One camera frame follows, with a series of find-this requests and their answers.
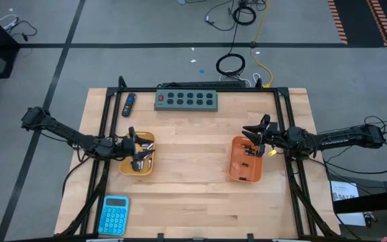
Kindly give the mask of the black remote control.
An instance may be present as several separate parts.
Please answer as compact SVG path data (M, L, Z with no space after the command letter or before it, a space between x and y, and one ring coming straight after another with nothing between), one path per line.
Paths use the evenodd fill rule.
M132 111L132 107L134 105L134 102L136 100L136 94L135 93L129 93L127 98L126 98L126 101L125 101L125 104L123 106L123 109L122 109L122 116L123 117L129 117L131 111Z

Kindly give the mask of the yellow plastic bin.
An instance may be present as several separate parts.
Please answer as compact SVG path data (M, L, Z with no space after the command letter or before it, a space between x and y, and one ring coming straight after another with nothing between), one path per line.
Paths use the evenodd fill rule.
M137 132L136 134L139 135L141 138L153 140L154 141L154 145L153 145L152 149L155 149L155 136L154 136L153 133L151 133L151 132ZM143 144L143 145L136 144L136 150L137 150L137 152L141 152L143 150L147 150L146 148L149 145L150 144ZM154 168L155 152L152 155L150 155L149 157L147 157L147 158L152 159L152 167L150 169L148 168L148 163L144 162L144 166L143 166L142 169L140 169L140 171L134 171L132 169L132 158L131 157L127 157L123 161L120 162L119 170L124 175L136 175L136 176L146 176L146 175L149 175L153 171L153 168Z

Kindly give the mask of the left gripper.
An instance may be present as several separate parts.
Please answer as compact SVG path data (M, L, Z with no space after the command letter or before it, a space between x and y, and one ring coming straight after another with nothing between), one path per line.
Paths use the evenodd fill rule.
M134 171L140 171L140 160L143 160L154 153L154 149L151 150L143 150L137 153L136 144L151 144L154 143L153 140L141 138L136 134L133 126L128 128L128 136L125 136L122 140L122 146L124 155L130 156L132 158L132 169Z

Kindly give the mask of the black bar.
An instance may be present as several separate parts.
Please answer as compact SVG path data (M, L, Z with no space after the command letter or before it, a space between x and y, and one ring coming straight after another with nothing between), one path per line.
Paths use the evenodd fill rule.
M387 192L333 202L337 214L387 210Z

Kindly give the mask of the black aluminium frame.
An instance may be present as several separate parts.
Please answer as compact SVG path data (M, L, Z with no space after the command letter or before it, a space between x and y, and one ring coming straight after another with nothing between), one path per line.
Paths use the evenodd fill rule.
M155 164L146 176L124 175L117 161L71 163L55 231L63 232L78 215L102 173L104 195L130 200L125 239L296 238L319 235L313 218L291 191L294 164L282 154L265 155L258 182L228 175L232 140L244 125L269 114L280 128L301 126L314 132L307 92L300 88L222 89L217 112L157 112L153 87L90 89L80 129L90 134L126 134L130 126L154 134ZM129 117L122 109L129 93L136 100Z

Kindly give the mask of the long black power strip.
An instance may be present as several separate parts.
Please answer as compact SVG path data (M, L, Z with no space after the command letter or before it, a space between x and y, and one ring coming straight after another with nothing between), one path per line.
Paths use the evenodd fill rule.
M192 88L245 88L243 81L204 81L204 82L170 82L159 84L162 88L192 87Z

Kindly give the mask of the white paper sign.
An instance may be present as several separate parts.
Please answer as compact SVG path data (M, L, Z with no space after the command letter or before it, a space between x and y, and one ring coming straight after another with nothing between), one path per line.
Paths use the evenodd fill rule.
M333 202L358 198L359 192L355 183L331 181ZM337 214L338 218L345 225L366 226L366 220L362 212Z

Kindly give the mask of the blue calculator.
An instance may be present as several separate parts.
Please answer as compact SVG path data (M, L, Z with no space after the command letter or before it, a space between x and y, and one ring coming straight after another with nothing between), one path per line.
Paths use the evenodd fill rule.
M122 236L126 231L130 200L125 196L106 196L99 218L100 235Z

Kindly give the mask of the orange plastic bin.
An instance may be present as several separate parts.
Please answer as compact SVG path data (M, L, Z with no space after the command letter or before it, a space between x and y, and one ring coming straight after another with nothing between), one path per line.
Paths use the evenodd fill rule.
M247 152L244 146L255 147L255 156L245 155ZM263 173L263 157L256 156L258 146L255 146L249 139L243 136L236 136L232 140L230 160L228 165L228 175L231 179L238 182L255 183L258 182ZM249 167L239 165L239 163L248 163ZM239 178L246 177L249 181L242 181Z

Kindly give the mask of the black mat with orange stripes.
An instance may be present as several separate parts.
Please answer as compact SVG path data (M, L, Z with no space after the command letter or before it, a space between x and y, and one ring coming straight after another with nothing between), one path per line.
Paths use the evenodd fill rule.
M344 44L387 46L387 0L327 0Z

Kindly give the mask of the grey metal power strip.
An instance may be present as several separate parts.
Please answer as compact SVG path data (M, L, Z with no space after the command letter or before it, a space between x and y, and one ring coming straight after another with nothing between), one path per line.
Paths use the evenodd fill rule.
M214 90L160 89L155 111L217 112L218 94Z

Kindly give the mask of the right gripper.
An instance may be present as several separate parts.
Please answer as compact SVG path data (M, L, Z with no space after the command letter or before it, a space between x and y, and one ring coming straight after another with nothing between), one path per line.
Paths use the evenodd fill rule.
M265 153L265 146L270 145L273 149L275 147L285 149L286 142L282 138L282 132L278 131L278 123L271 122L271 117L265 114L260 123L254 126L243 126L242 133L254 144L258 145L257 156L262 157Z

